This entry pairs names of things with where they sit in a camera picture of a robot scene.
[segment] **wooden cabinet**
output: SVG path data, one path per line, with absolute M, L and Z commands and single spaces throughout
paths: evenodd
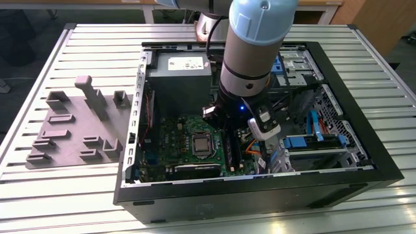
M 415 22 L 415 0 L 345 0 L 331 24 L 355 24 L 387 56 Z

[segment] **black cable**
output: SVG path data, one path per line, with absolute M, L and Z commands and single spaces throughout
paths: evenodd
M 298 94 L 303 93 L 307 90 L 313 90 L 317 89 L 322 84 L 326 84 L 326 81 L 321 81 L 318 80 L 317 83 L 310 84 L 309 86 L 305 87 L 298 87 L 294 91 L 293 91 L 293 98 L 297 97 Z M 274 110 L 281 110 L 282 108 L 285 108 L 286 106 L 290 105 L 290 101 L 286 101 L 290 98 L 290 94 L 285 95 L 279 101 L 275 102 L 275 104 L 273 105 Z
M 259 148 L 262 153 L 262 159 L 266 161 L 266 174 L 269 173 L 270 156 L 267 154 L 266 141 L 259 141 Z
M 214 26 L 213 26 L 213 28 L 211 28 L 210 35 L 209 35 L 209 38 L 207 38 L 206 53 L 207 53 L 209 59 L 211 58 L 211 55 L 210 55 L 210 44 L 211 44 L 213 34 L 214 34 L 215 28 L 217 28 L 217 26 L 219 26 L 219 24 L 221 24 L 223 18 L 225 18 L 225 17 L 221 16 L 221 18 L 219 18 L 219 19 L 217 20 L 217 22 L 214 23 Z
M 287 68 L 286 68 L 286 62 L 285 62 L 285 57 L 282 56 L 282 54 L 279 53 L 279 59 L 281 59 L 281 66 L 282 66 L 282 70 L 285 72 L 285 79 L 286 79 L 286 85 L 287 85 L 287 90 L 289 90 L 289 95 L 291 97 L 290 99 L 290 103 L 294 101 L 294 95 L 293 95 L 293 90 L 291 90 L 291 83 L 289 81 L 289 76 L 287 76 Z
M 171 17 L 169 14 L 167 14 L 167 12 L 169 13 L 174 13 L 177 10 L 174 10 L 173 12 L 170 12 L 169 10 L 159 10 L 159 12 L 163 14 L 163 18 L 165 19 L 170 19 L 170 20 L 173 20 L 175 23 L 178 23 L 179 22 L 179 19 L 175 19 L 174 17 Z

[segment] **slotted metal tabletop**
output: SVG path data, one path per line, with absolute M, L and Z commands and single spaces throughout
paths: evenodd
M 26 169 L 50 91 L 82 95 L 75 77 L 91 75 L 105 95 L 133 94 L 142 42 L 186 40 L 195 40 L 194 25 L 79 24 L 63 31 L 0 146 L 0 232 L 415 233 L 416 98 L 359 30 L 347 26 L 295 25 L 286 40 L 321 42 L 405 174 L 387 188 L 330 209 L 143 225 L 113 205 L 117 163 Z

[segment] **silver metal cylinder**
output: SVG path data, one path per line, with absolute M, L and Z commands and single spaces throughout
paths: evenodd
M 261 79 L 242 79 L 234 75 L 230 70 L 225 67 L 222 69 L 222 83 L 229 92 L 241 97 L 251 97 L 262 92 L 265 89 L 267 79 L 270 75 Z
M 209 13 L 202 13 L 202 16 L 197 24 L 197 35 L 198 35 L 199 41 L 207 41 L 213 26 L 215 22 L 218 21 L 218 18 L 219 16 L 214 16 Z M 229 26 L 230 26 L 230 20 L 223 19 L 213 32 L 211 41 L 226 41 Z
M 262 92 L 283 40 L 269 46 L 243 41 L 229 27 L 222 69 L 222 84 L 237 96 L 251 97 Z
M 234 0 L 177 0 L 178 7 L 182 9 L 209 12 L 221 16 L 229 16 L 233 2 Z

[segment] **screw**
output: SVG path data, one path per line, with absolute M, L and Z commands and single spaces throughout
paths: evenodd
M 265 10 L 269 9 L 269 2 L 267 2 L 267 1 L 263 1 L 263 2 L 262 2 L 262 8 L 263 8 Z

